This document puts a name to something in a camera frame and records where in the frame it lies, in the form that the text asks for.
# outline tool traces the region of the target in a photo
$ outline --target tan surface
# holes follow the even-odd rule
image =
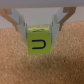
[[[84,84],[84,22],[65,24],[49,55],[28,55],[19,33],[0,30],[0,84]]]

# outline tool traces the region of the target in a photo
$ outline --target yellow-green block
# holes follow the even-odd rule
[[[27,43],[29,55],[50,54],[51,37],[49,28],[28,29]]]

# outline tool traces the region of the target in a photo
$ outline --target cube top face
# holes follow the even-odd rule
[[[49,28],[32,28],[28,29],[28,34],[49,33]]]
[[[29,55],[50,54],[51,37],[49,28],[28,29],[27,43]]]

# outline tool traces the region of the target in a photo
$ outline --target brown carpet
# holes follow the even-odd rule
[[[15,29],[0,30],[0,84],[84,84],[84,22],[65,24],[49,55],[28,55]]]

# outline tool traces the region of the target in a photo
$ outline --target black symbol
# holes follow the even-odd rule
[[[45,40],[32,40],[32,42],[43,42],[44,46],[43,47],[33,47],[32,49],[43,49],[46,47],[46,42]]]
[[[32,31],[32,32],[44,32],[45,31],[45,29],[33,29],[34,31]]]

